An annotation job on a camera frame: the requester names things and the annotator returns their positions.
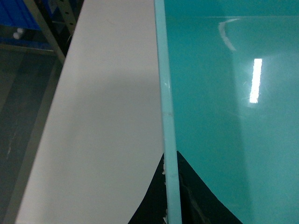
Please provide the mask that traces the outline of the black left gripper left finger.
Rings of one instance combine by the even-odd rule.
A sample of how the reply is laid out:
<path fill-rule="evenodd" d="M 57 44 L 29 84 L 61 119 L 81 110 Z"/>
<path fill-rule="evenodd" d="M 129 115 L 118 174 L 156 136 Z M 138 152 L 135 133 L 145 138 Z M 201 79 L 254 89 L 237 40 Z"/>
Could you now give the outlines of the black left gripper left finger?
<path fill-rule="evenodd" d="M 130 224 L 167 223 L 167 196 L 164 174 L 164 156 L 161 157 L 147 192 L 131 217 Z"/>

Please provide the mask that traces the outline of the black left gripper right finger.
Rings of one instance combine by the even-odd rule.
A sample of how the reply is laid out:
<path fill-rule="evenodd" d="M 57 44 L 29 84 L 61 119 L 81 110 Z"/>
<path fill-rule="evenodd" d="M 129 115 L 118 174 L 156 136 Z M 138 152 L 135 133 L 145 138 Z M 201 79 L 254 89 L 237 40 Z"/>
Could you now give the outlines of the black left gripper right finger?
<path fill-rule="evenodd" d="M 184 156 L 177 152 L 182 223 L 240 224 L 241 221 L 212 193 Z"/>

